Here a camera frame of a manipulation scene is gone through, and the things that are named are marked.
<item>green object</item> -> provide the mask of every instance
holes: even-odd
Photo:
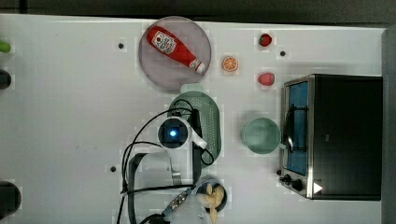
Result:
[[[279,127],[266,118],[254,119],[242,132],[242,142],[253,152],[267,154],[277,147],[282,147],[280,143]]]
[[[179,99],[188,101],[193,108],[200,112],[200,121],[203,139],[207,142],[206,149],[212,153],[213,158],[219,156],[221,152],[221,135],[220,135],[220,112],[216,102],[207,94],[203,93],[202,86],[199,84],[186,84],[181,88],[181,94],[170,104],[169,108],[190,106],[182,101],[175,102]],[[182,117],[187,119],[189,112],[181,111]],[[203,154],[202,159],[206,163],[211,162],[207,153]]]
[[[11,46],[8,43],[0,40],[0,51],[9,53],[11,51]]]

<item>orange slice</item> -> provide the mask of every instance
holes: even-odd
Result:
[[[225,57],[223,61],[223,69],[227,72],[233,72],[238,68],[238,60],[235,57],[228,56]]]

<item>oven window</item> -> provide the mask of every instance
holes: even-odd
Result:
[[[293,151],[288,150],[287,169],[300,175],[306,175],[307,167],[307,110],[308,107],[308,83],[302,82],[290,86],[289,108],[293,110],[294,132],[292,137]]]

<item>ketchup bottle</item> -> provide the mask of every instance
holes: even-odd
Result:
[[[175,35],[160,26],[154,26],[148,31],[149,44],[160,53],[183,63],[197,73],[205,70],[205,65],[193,55]]]

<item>mint green bowl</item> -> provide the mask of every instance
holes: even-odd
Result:
[[[255,153],[271,153],[281,145],[279,127],[271,119],[254,119],[242,132],[242,142]]]

